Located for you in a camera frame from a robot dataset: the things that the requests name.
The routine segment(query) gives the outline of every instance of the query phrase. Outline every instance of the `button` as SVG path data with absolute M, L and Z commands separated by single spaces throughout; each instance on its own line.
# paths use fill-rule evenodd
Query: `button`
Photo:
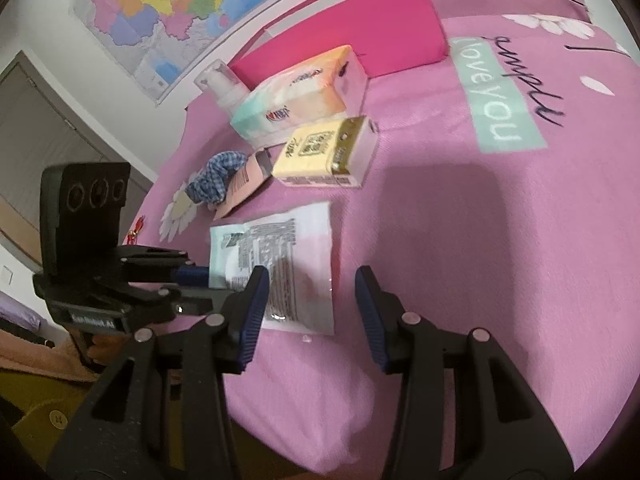
M 53 427 L 59 430 L 64 430 L 66 428 L 66 425 L 69 424 L 66 415 L 60 410 L 53 410 L 52 412 L 50 412 L 49 420 L 51 421 Z

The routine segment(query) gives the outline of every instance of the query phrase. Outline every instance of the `small cardboard box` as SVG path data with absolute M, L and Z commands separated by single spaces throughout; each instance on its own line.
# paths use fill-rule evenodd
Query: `small cardboard box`
M 271 176 L 271 160 L 264 150 L 251 155 L 246 164 L 231 178 L 226 198 L 216 207 L 214 220 L 224 218 L 247 200 Z
M 273 176 L 286 186 L 361 187 L 377 144 L 366 116 L 306 124 L 280 152 Z

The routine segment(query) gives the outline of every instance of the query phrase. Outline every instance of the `metal screw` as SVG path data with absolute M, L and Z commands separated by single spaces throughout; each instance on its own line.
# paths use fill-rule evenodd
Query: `metal screw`
M 153 332 L 150 328 L 141 328 L 136 332 L 134 338 L 139 343 L 144 343 L 145 341 L 149 341 L 153 336 Z
M 484 328 L 476 328 L 471 335 L 480 343 L 486 343 L 491 339 L 491 334 L 489 334 Z
M 209 326 L 220 326 L 225 322 L 225 317 L 222 314 L 211 314 L 204 322 Z
M 417 325 L 421 319 L 420 314 L 416 314 L 415 312 L 405 312 L 402 314 L 402 321 L 407 325 Z

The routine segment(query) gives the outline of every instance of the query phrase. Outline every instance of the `camera lens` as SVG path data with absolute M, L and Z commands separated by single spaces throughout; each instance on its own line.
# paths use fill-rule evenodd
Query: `camera lens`
M 80 209 L 82 201 L 84 200 L 84 187 L 79 182 L 76 182 L 71 186 L 68 195 L 66 196 L 66 206 L 69 211 L 75 213 Z
M 115 184 L 113 184 L 113 191 L 111 192 L 111 196 L 116 202 L 119 202 L 123 195 L 124 195 L 124 180 L 119 178 L 118 180 L 116 180 Z
M 89 202 L 91 207 L 102 207 L 109 196 L 109 183 L 105 178 L 96 180 L 91 186 Z

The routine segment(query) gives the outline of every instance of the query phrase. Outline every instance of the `gray door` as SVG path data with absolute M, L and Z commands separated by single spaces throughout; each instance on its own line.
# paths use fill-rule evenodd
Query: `gray door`
M 84 128 L 77 128 L 77 118 L 70 120 L 54 107 L 46 96 L 50 89 L 43 91 L 41 86 L 42 82 L 37 84 L 26 73 L 22 60 L 0 81 L 0 196 L 36 229 L 40 176 L 47 166 L 123 161 L 84 124 Z M 147 183 L 137 182 L 141 180 L 132 176 L 129 181 L 127 205 L 120 217 L 121 237 L 135 220 L 146 195 Z

